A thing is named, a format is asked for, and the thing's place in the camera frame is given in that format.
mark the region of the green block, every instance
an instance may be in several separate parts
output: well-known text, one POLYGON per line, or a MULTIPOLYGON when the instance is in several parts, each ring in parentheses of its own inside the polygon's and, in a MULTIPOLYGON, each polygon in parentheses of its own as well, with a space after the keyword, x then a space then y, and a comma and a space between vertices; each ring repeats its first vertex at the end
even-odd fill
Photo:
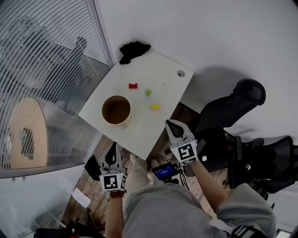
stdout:
POLYGON ((147 96, 150 96, 151 93, 152 93, 152 91, 151 91, 150 89, 147 89, 147 90, 146 90, 146 95, 147 95, 147 96))

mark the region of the black cloth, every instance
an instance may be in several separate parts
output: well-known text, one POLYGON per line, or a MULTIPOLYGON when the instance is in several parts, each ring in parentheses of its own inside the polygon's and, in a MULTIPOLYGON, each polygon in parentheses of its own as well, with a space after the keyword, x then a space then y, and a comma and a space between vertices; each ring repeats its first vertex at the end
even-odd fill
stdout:
POLYGON ((143 44, 139 41, 130 42, 129 44, 126 44, 120 48, 123 57, 119 63, 121 65, 127 65, 133 58, 143 55, 150 48, 150 45, 143 44))
POLYGON ((95 156, 93 155, 86 163, 85 169, 94 180, 100 181, 99 176, 102 174, 95 156))

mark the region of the screw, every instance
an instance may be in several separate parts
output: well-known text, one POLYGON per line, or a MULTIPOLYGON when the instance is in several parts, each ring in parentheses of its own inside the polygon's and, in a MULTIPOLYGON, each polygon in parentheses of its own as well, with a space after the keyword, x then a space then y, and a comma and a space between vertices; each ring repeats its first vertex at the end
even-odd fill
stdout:
POLYGON ((184 73, 184 71, 182 71, 182 70, 177 71, 177 74, 178 74, 178 76, 181 77, 181 78, 185 76, 185 73, 184 73))

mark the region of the table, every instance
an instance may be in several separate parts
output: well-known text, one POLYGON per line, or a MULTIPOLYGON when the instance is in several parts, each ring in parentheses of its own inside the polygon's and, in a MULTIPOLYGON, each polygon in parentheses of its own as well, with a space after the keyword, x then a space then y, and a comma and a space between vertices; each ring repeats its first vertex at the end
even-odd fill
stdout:
POLYGON ((181 99, 193 71, 153 51, 132 59, 128 65, 117 63, 92 93, 79 116, 119 145, 146 160, 181 99), (185 73, 178 76, 178 71, 185 73), (138 89, 129 89, 129 83, 138 83, 138 89), (113 95, 126 97, 134 117, 125 129, 107 124, 102 116, 102 105, 113 95), (160 104, 160 110, 151 110, 151 104, 160 104))

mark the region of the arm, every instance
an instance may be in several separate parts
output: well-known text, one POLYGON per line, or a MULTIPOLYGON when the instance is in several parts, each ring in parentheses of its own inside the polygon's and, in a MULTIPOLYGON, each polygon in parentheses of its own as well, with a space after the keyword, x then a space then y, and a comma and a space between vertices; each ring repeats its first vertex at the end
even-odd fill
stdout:
POLYGON ((122 197, 111 196, 108 203, 106 236, 107 238, 121 238, 124 228, 122 197))
POLYGON ((200 161, 192 163, 191 167, 196 175, 204 196, 213 211, 216 212, 217 208, 229 198, 228 193, 224 190, 222 185, 212 178, 200 161))

